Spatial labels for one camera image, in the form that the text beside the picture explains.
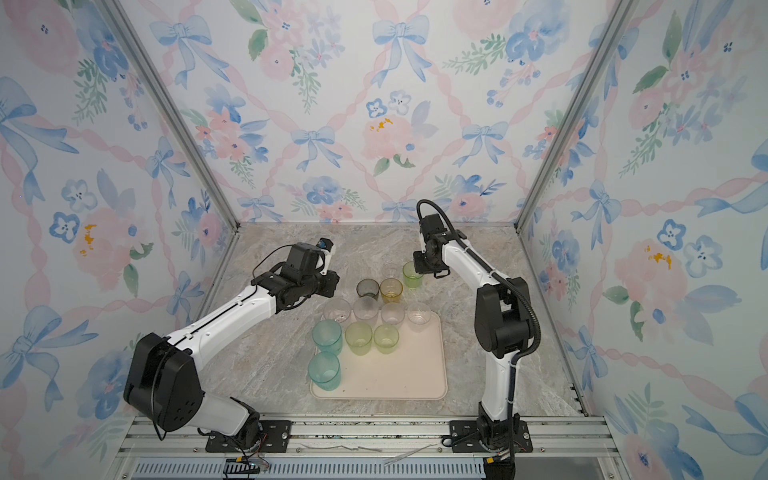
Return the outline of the yellow glass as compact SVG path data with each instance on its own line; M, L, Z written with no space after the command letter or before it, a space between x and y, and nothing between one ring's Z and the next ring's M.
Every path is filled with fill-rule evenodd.
M399 303L402 299L404 286L396 278L386 278L380 285L380 295L384 303Z

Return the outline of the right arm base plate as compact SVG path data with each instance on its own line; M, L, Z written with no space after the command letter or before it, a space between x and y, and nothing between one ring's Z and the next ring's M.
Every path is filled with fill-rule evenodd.
M534 449L528 425L520 418L499 421L492 425L482 419L453 420L441 445L453 453L531 453Z

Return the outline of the clear smooth tall tumbler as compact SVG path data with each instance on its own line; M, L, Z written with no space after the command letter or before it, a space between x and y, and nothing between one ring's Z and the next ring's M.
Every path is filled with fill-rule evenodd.
M380 304L373 297L363 296L354 302L352 311L357 321L375 326L379 318Z

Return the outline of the small clear glass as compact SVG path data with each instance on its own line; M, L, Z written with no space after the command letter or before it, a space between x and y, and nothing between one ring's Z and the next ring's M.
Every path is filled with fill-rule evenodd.
M400 279L402 277L401 266L399 264L392 263L392 262L385 263L382 268L382 275L385 279L387 278Z

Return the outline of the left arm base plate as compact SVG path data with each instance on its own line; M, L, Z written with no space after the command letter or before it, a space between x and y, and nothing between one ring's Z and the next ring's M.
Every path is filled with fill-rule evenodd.
M259 420L246 424L234 437L212 432L206 453L285 453L293 423L289 420Z

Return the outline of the teal textured tumbler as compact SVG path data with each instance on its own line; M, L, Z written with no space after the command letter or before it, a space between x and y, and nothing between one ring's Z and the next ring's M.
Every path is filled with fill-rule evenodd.
M332 391L341 383L341 364L338 356L321 351L309 362L308 376L314 385L325 391Z
M339 356L344 339L342 326L333 319L324 319L317 322L311 332L312 340L320 352L331 353Z

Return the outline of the frosted clear tumbler back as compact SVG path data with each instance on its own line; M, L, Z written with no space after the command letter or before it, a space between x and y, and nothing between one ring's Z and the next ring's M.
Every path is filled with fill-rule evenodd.
M400 328L405 319L405 306L402 303L385 303L380 309L380 317L384 324Z

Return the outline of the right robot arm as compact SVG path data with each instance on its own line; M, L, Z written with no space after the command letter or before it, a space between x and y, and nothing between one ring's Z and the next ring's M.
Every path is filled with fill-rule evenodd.
M436 278L455 273L475 293L474 332L486 352L478 428L486 437L507 433L514 424L517 363L541 343L527 283L491 266L443 212L419 215L418 222L421 249L413 254L415 271Z

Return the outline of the light green textured tumbler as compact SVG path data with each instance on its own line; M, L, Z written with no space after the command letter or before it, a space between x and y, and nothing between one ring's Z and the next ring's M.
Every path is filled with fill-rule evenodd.
M345 330L345 341L353 354L366 355L373 343L373 329L370 324L356 321Z
M399 330L393 325L384 323L374 330L373 340L376 349L380 353L391 354L399 344Z

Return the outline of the bright green smooth tumbler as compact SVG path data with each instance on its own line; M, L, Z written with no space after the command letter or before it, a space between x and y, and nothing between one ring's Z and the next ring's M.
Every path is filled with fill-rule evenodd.
M402 267L404 285L408 289L418 289L423 284L423 275L415 269L413 261L406 262Z

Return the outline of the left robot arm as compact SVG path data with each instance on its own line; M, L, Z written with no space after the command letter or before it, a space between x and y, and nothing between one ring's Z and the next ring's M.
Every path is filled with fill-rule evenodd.
M225 347L260 322L314 295L333 297L338 274L329 265L334 244L289 245L285 261L255 276L234 298L205 317L135 347L123 398L149 418L157 435L191 426L252 449L262 437L259 413L246 403L205 392L199 374Z

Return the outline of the dark grey glass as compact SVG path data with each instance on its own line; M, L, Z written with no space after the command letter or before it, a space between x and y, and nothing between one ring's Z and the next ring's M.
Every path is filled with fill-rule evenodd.
M378 300L380 295L380 285L374 279L365 278L357 283L356 293L360 298L369 297Z

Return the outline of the clear textured tumbler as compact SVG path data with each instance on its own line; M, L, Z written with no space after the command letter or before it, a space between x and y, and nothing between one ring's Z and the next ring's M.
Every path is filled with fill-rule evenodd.
M323 320L333 320L342 328L350 323L352 316L351 304L343 298L333 298L328 300L322 309Z

